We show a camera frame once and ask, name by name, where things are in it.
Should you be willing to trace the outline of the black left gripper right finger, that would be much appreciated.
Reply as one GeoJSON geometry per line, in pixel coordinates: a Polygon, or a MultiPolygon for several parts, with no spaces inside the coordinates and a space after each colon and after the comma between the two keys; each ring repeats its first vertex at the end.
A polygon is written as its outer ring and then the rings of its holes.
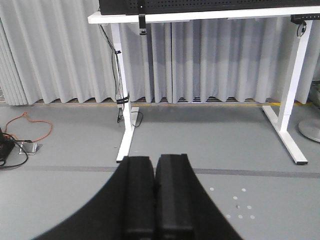
{"type": "Polygon", "coordinates": [[[186,154],[163,154],[155,172],[157,240],[240,240],[207,194],[186,154]]]}

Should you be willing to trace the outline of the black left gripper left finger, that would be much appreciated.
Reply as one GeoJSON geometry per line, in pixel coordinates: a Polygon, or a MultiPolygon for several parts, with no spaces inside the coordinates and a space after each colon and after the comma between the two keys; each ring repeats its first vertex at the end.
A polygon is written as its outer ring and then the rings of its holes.
{"type": "Polygon", "coordinates": [[[97,194],[38,240],[152,240],[154,170],[147,156],[126,156],[97,194]]]}

